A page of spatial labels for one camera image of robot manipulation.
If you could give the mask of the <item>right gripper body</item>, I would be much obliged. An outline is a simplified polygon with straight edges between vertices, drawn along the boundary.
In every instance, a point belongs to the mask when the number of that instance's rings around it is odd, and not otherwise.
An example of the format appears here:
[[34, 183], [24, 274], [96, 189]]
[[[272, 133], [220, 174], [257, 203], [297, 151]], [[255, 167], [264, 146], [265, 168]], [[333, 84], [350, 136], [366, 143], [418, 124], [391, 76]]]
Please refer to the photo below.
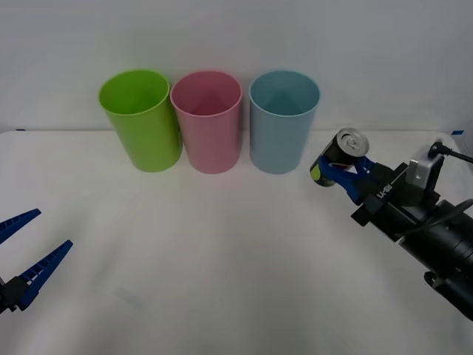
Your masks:
[[407, 170], [406, 163], [396, 169], [374, 163], [368, 175], [353, 183], [359, 207], [351, 218], [360, 226], [373, 224], [393, 241], [425, 223], [440, 198], [435, 192], [440, 163], [434, 164], [425, 189], [407, 183]]

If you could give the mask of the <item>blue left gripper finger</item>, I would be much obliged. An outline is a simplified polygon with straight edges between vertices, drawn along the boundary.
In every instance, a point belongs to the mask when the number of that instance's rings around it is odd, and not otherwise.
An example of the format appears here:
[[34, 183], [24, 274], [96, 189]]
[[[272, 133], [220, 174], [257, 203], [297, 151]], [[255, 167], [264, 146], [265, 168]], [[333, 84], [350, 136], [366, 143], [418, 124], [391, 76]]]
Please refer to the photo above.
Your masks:
[[73, 243], [67, 240], [22, 274], [6, 282], [6, 309], [24, 311], [65, 258]]
[[17, 231], [25, 227], [30, 221], [40, 214], [41, 211], [39, 209], [33, 209], [0, 222], [0, 243], [3, 243], [8, 238], [13, 236]]

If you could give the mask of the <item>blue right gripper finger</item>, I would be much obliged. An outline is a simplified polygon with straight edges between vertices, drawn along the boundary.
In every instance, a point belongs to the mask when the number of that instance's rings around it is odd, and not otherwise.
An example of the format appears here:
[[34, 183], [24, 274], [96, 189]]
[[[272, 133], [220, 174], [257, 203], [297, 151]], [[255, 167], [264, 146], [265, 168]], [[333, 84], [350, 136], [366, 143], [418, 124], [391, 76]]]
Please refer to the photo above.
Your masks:
[[319, 169], [326, 178], [340, 185], [355, 205], [361, 204], [363, 197], [356, 184], [360, 183], [362, 180], [353, 180], [353, 172], [332, 166], [325, 155], [320, 157]]
[[356, 158], [353, 167], [355, 169], [353, 180], [382, 180], [387, 169], [366, 156]]

